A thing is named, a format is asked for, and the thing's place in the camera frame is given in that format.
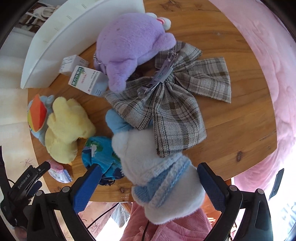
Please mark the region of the pink tissue packet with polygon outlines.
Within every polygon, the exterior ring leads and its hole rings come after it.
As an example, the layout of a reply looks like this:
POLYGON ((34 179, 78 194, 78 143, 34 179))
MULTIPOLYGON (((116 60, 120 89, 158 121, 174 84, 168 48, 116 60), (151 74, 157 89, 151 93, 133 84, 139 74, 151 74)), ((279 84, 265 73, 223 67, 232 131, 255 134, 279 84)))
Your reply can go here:
POLYGON ((47 162, 50 164, 49 175, 56 181, 60 183, 70 183, 73 181, 68 171, 60 163, 54 160, 48 160, 47 162))

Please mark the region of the yellow duck plush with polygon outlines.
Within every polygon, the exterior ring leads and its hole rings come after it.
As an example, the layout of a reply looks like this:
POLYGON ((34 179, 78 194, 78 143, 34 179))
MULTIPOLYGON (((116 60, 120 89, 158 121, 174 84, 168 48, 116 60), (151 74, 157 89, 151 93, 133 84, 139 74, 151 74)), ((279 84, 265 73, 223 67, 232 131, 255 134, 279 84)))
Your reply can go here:
POLYGON ((96 128, 85 109, 74 99, 58 97, 52 109, 47 120, 45 147, 56 162, 69 164, 77 156, 77 140, 94 136, 96 128))

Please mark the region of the white bear plush blue scarf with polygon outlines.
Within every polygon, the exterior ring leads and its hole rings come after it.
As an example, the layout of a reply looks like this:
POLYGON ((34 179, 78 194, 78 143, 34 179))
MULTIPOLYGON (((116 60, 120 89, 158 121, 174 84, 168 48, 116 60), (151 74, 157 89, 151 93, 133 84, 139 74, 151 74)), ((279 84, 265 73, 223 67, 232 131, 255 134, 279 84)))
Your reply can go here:
POLYGON ((133 200, 144 208, 150 222, 161 225, 201 207, 205 190, 196 167, 182 153, 161 158, 152 123, 139 131, 114 109, 107 111, 105 120, 113 132, 112 148, 121 161, 122 172, 133 184, 133 200))

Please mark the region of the green white medicine box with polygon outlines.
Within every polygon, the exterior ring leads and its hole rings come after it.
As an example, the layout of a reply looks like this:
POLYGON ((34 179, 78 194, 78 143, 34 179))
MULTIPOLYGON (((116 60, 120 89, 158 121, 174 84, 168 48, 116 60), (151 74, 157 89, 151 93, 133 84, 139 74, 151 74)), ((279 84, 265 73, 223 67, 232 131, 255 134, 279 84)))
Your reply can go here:
POLYGON ((77 65, 68 84, 86 94, 100 97, 108 88, 108 77, 100 71, 77 65))

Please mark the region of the grey plaid fabric bow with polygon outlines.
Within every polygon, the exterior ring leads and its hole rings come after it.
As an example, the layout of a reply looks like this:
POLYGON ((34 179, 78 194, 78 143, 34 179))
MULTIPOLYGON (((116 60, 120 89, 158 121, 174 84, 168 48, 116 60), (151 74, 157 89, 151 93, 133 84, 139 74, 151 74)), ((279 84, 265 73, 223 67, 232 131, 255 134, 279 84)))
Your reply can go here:
POLYGON ((178 41, 172 49, 155 56, 156 70, 165 62, 171 62, 171 69, 167 78, 152 90, 138 96, 152 78, 131 76, 125 91, 105 94, 112 108, 132 127, 141 131, 153 124, 160 157, 187 150, 207 137, 196 95, 231 103, 225 59, 200 59, 201 56, 197 47, 178 41))

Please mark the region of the purple round plush toy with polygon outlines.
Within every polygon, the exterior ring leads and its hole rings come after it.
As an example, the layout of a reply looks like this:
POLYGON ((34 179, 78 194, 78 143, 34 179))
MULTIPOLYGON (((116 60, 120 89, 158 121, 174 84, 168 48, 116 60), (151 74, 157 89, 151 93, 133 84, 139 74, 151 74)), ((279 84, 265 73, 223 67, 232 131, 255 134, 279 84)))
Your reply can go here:
POLYGON ((171 21, 153 13, 127 13, 108 23, 99 33, 94 67, 107 75, 108 87, 120 93, 139 65, 176 44, 168 32, 171 21))

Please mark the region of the pink padded clothing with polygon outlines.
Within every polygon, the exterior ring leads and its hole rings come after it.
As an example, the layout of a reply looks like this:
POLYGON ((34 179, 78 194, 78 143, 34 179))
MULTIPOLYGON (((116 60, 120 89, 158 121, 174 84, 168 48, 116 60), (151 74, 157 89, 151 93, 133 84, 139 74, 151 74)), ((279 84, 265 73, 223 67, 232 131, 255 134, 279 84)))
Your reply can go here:
POLYGON ((144 208, 133 202, 121 240, 204 240, 211 229, 202 209, 184 218, 155 225, 145 217, 144 208))

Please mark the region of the blue earth print pouch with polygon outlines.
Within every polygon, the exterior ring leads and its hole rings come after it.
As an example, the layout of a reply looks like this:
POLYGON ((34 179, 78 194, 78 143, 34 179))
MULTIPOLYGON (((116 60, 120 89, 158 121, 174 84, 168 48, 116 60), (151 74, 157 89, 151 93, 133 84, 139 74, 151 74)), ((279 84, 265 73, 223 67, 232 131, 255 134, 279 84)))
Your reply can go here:
POLYGON ((121 161, 112 149, 110 138, 90 137, 83 147, 81 159, 87 169, 93 164, 100 166, 102 178, 99 185, 110 186, 124 177, 121 161))

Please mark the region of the small white carton box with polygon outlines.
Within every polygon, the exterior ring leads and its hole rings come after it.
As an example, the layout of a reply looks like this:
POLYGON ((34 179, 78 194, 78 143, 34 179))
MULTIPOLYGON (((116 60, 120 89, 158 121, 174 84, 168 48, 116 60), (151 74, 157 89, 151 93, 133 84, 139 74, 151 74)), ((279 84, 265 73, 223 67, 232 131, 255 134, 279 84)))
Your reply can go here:
POLYGON ((76 66, 88 67, 88 65, 89 62, 78 55, 68 56, 63 59, 59 73, 71 76, 76 66))

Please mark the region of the round wooden table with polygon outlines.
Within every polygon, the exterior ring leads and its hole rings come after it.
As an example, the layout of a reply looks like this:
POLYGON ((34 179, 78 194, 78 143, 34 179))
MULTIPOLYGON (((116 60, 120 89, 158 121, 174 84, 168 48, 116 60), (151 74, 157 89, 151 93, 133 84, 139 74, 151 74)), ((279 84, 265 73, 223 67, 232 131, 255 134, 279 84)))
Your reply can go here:
MULTIPOLYGON (((224 180, 261 162, 277 147, 273 104, 262 69, 238 29, 210 1, 144 1, 145 10, 171 19, 177 40, 202 50, 200 59, 223 56, 231 79, 231 104, 196 96, 207 138, 184 151, 197 166, 207 162, 224 180)), ((36 95, 74 98, 96 125, 97 136, 111 137, 105 123, 110 105, 68 85, 59 75, 49 88, 29 89, 28 102, 36 95)), ((91 201, 132 201, 132 184, 126 179, 98 186, 91 201)))

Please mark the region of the white plastic storage bin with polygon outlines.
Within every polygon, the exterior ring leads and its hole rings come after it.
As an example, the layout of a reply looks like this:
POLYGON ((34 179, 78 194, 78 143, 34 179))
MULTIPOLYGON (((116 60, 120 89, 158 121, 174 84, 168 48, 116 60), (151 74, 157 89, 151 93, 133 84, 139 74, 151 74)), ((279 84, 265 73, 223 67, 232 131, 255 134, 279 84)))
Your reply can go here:
POLYGON ((103 27, 124 13, 144 13, 144 2, 66 1, 41 26, 29 46, 21 88, 46 88, 59 74, 63 58, 79 55, 96 42, 103 27))

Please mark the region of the pink bed blanket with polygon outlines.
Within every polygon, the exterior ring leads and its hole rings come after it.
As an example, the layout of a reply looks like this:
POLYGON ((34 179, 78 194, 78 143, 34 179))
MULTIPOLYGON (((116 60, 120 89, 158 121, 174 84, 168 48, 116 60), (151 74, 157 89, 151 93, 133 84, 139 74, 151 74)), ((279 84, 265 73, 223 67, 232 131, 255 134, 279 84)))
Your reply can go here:
POLYGON ((251 47, 266 78, 273 103, 277 148, 259 164, 234 177, 239 189, 271 192, 275 176, 295 168, 295 41, 260 1, 212 1, 251 47))

